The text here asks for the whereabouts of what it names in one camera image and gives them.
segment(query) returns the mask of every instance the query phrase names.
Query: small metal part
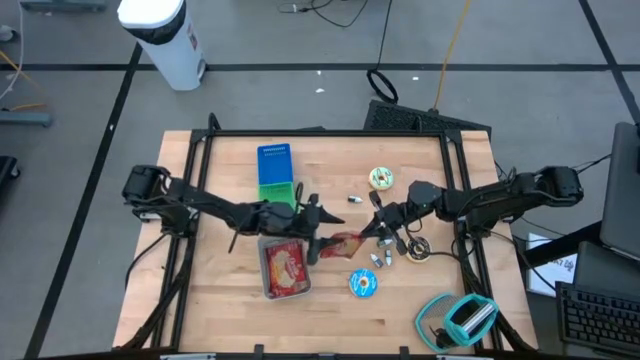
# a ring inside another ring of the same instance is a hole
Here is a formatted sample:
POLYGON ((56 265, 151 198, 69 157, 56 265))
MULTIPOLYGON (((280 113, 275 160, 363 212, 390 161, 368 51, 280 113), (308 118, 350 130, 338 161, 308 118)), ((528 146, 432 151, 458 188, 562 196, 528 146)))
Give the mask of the small metal part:
POLYGON ((380 260, 379 257, 377 257, 375 254, 371 254, 371 261, 373 261, 373 263, 377 266, 377 267, 382 267, 384 266, 384 263, 382 262, 382 260, 380 260))
POLYGON ((393 244, 393 239, 380 239, 377 242, 379 248, 383 248, 385 246, 389 246, 393 244))
POLYGON ((360 198, 358 196, 355 196, 355 195, 349 195, 347 200, 349 202, 352 202, 352 203, 355 203, 355 204, 360 204, 362 202, 362 198, 360 198))

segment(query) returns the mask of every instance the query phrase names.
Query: desk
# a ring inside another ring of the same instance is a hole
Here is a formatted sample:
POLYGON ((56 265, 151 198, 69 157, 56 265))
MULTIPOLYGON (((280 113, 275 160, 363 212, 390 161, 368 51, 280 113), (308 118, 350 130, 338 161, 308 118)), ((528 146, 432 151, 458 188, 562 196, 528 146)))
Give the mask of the desk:
MULTIPOLYGON (((181 176, 189 138, 189 132, 166 132, 158 165, 181 176)), ((471 185, 497 181, 487 134, 463 132, 462 138, 471 185)), ((359 231, 369 222, 373 206, 368 201, 348 203, 347 196, 367 199, 367 176, 374 167, 388 167, 395 175, 395 185, 380 193, 383 203, 405 201, 409 184, 417 179, 446 187, 440 143, 434 138, 225 136, 213 140, 206 190, 234 202, 255 201, 256 148, 282 142, 291 144, 295 180, 305 186, 303 199, 318 193, 324 207, 346 221, 321 225, 321 236, 359 231)), ((452 149, 450 144, 452 167, 458 169, 452 149)), ((454 171, 460 187, 459 172, 454 171)), ((510 235, 504 224, 495 231, 510 235)), ((159 224, 143 224, 137 252, 158 234, 159 224)), ((448 252, 453 226, 430 215, 423 219, 420 235, 430 239, 435 251, 448 252)), ((227 254, 232 236, 223 221, 202 216, 180 351, 253 352, 255 344, 263 344, 268 353, 388 354, 397 353, 400 346, 409 346, 412 354, 430 353, 414 328, 416 314, 442 292, 464 294, 460 268, 453 259, 435 256, 425 264, 414 264, 394 250, 393 265, 375 270, 378 292, 370 299, 357 299, 347 279, 359 267, 373 268, 369 254, 376 251, 376 244, 369 240, 352 260, 320 259, 310 267, 309 294, 269 301, 262 292, 257 238, 240 237, 234 252, 227 254)), ((522 338, 537 346, 513 245, 499 237, 485 239, 484 244, 495 300, 522 338)), ((159 246, 132 272, 114 345, 129 340, 156 305, 168 247, 168 242, 159 246)), ((173 316, 170 309, 162 344, 169 342, 173 316)))

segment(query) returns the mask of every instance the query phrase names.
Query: lid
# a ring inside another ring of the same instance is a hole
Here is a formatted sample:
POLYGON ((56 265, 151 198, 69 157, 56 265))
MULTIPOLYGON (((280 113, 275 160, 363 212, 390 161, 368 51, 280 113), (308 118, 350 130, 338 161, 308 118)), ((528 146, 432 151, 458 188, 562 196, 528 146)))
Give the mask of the lid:
POLYGON ((122 0, 118 19, 130 29, 156 29, 168 24, 180 11, 184 0, 122 0))

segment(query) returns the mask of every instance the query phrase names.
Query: yellow wire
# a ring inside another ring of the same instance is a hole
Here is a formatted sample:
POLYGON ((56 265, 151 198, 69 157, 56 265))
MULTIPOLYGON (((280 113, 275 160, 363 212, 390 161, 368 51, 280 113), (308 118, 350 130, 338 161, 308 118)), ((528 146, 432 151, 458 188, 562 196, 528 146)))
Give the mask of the yellow wire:
POLYGON ((20 68, 18 67, 18 65, 16 65, 13 61, 11 61, 11 59, 7 56, 7 54, 4 53, 4 51, 0 50, 0 57, 2 57, 4 59, 4 61, 6 61, 7 63, 9 63, 9 65, 11 65, 11 67, 13 67, 18 74, 22 75, 25 79, 27 79, 33 86, 35 86, 38 90, 43 91, 42 87, 40 87, 40 84, 38 84, 37 82, 35 82, 32 78, 29 77, 29 75, 25 74, 22 70, 20 70, 20 68))
POLYGON ((43 103, 37 103, 37 104, 25 104, 25 105, 19 105, 16 106, 14 108, 11 108, 10 111, 17 111, 17 110, 24 110, 24 109, 32 109, 32 108, 38 108, 38 107, 45 107, 47 106, 47 104, 43 104, 43 103))
POLYGON ((449 63, 449 58, 451 58, 451 53, 453 53, 453 46, 458 40, 458 34, 460 33, 460 29, 462 28, 462 23, 464 23, 464 18, 467 16, 467 11, 469 11, 469 5, 471 5, 471 0, 467 0, 464 4, 464 9, 462 10, 462 15, 460 15, 460 19, 458 19, 458 25, 456 25, 456 31, 453 33, 453 39, 451 39, 451 44, 449 44, 449 50, 447 50, 447 56, 444 58, 444 62, 442 63, 442 71, 440 72, 440 82, 438 83, 438 92, 436 93, 436 101, 433 104, 433 109, 438 109, 438 101, 440 100, 440 93, 442 92, 442 84, 444 83, 444 74, 447 72, 447 64, 449 63))

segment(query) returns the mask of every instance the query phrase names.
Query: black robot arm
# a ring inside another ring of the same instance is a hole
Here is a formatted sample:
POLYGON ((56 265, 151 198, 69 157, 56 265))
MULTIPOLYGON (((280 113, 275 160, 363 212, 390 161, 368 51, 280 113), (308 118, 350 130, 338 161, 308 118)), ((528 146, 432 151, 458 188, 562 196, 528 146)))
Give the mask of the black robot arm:
POLYGON ((550 166, 468 191, 442 189, 428 182, 415 181, 409 186, 406 202, 384 207, 375 191, 369 196, 376 212, 362 231, 364 237, 395 234, 434 211, 439 219, 447 222, 464 216, 467 232, 483 236, 499 220, 515 220, 525 211, 542 205, 573 206, 582 200, 584 193, 574 169, 550 166))
POLYGON ((167 169, 157 166, 133 167, 122 196, 126 204, 133 206, 135 216, 147 220, 155 215, 162 221, 163 232, 178 236, 187 236, 194 231, 190 228, 191 220, 198 212, 203 212, 224 220, 229 228, 241 235, 304 239, 309 242, 307 262, 310 265, 317 262, 320 250, 334 243, 331 239, 315 238, 320 223, 344 223, 324 210, 317 194, 311 194, 306 203, 300 203, 299 212, 288 203, 235 204, 199 190, 182 179, 172 178, 167 169))

